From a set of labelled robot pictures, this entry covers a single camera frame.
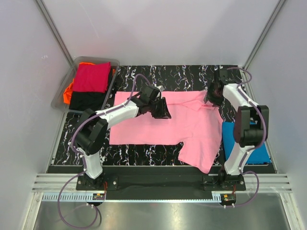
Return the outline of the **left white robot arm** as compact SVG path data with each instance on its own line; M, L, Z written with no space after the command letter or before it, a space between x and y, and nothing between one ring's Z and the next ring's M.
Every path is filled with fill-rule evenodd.
M127 100L111 108L94 111L87 109L80 117L71 139L71 149L83 158L83 176L94 190L103 186L103 168L99 162L100 141L107 131L131 118L150 113L155 119L170 119L163 86L146 86L141 92L130 95Z

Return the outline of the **pink t shirt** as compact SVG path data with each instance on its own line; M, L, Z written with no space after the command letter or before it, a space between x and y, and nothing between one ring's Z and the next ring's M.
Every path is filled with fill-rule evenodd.
M206 91L163 92L170 119L154 119L150 113L111 127L111 145L176 145L183 147L178 159L209 173L222 140L219 109L206 104Z

